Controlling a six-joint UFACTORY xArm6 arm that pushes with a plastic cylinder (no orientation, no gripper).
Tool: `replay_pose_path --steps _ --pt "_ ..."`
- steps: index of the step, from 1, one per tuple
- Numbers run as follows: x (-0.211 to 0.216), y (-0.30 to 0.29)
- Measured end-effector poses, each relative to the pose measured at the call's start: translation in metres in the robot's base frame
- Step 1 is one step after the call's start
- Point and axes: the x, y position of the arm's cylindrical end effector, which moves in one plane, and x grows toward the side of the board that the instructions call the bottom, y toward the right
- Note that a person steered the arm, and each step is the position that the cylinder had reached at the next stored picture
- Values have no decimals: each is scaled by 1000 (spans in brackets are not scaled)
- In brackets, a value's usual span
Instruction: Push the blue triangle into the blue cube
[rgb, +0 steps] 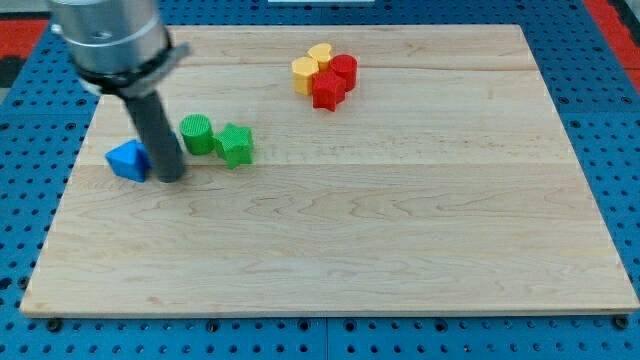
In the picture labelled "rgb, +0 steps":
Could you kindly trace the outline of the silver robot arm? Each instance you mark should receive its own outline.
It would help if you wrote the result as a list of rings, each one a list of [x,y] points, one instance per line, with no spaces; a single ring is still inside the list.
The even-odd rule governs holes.
[[[52,31],[67,44],[88,91],[144,97],[189,56],[173,43],[155,0],[48,0]]]

